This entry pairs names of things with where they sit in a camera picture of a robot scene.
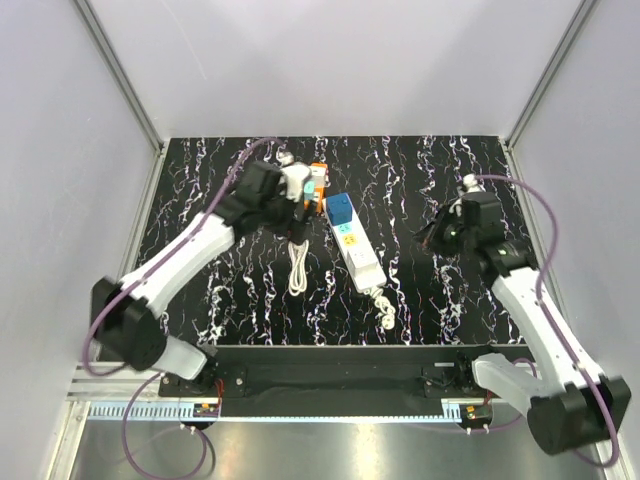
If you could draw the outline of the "teal USB charger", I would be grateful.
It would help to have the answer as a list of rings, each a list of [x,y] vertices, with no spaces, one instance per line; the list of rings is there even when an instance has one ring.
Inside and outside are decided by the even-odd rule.
[[[315,182],[313,180],[310,180],[310,181],[305,183],[304,189],[303,189],[303,193],[304,193],[304,200],[305,201],[310,201],[310,200],[312,200],[314,198],[314,195],[315,195]]]

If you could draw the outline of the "orange power strip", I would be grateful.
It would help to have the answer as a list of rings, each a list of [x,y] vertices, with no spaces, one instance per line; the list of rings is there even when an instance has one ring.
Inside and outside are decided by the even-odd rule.
[[[312,200],[305,201],[305,206],[308,207],[311,203],[314,203],[316,212],[321,214],[326,189],[329,186],[329,168],[325,163],[312,163],[310,170],[311,180],[315,182],[315,195]]]

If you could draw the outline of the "blue cube adapter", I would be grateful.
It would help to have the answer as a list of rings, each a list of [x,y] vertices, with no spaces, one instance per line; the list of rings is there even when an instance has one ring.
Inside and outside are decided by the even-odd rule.
[[[326,198],[325,211],[333,226],[350,223],[353,217],[353,206],[347,193],[339,193]]]

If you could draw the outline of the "white power strip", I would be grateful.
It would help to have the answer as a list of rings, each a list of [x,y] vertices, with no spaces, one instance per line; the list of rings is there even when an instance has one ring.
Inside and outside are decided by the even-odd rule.
[[[379,258],[347,193],[323,200],[324,213],[358,293],[387,282]]]

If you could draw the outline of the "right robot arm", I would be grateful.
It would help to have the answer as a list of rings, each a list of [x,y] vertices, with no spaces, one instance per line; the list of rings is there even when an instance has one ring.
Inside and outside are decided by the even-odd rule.
[[[613,442],[631,400],[621,377],[610,378],[586,353],[540,284],[536,258],[523,240],[510,239],[496,195],[467,192],[439,208],[415,235],[430,252],[470,261],[507,310],[537,365],[530,374],[490,352],[454,371],[466,396],[487,390],[526,419],[537,445],[557,455]]]

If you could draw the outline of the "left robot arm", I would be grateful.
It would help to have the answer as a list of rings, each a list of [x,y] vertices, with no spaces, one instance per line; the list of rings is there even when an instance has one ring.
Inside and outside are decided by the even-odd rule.
[[[305,198],[311,182],[312,170],[301,162],[250,164],[151,260],[118,281],[94,285],[91,339],[127,367],[170,373],[193,395],[208,394],[216,382],[212,357],[161,331],[160,318],[196,274],[259,229],[301,243],[314,211]]]

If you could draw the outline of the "black marble mat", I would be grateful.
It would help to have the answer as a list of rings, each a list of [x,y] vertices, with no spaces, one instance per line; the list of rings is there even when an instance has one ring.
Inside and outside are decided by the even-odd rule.
[[[358,293],[325,220],[308,231],[307,290],[288,291],[285,241],[261,230],[209,263],[172,300],[158,327],[205,345],[519,344],[522,335],[471,265],[434,255],[415,233],[453,200],[463,176],[497,174],[502,222],[529,236],[502,144],[493,136],[291,137],[298,161],[328,168],[329,192],[345,192],[387,277],[395,325],[378,323]]]

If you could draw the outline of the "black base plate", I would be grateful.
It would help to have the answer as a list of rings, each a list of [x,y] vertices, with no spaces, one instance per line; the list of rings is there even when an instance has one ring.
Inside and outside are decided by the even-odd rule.
[[[444,399],[473,398],[453,383],[465,363],[516,346],[221,346],[223,419],[403,422],[442,413]]]

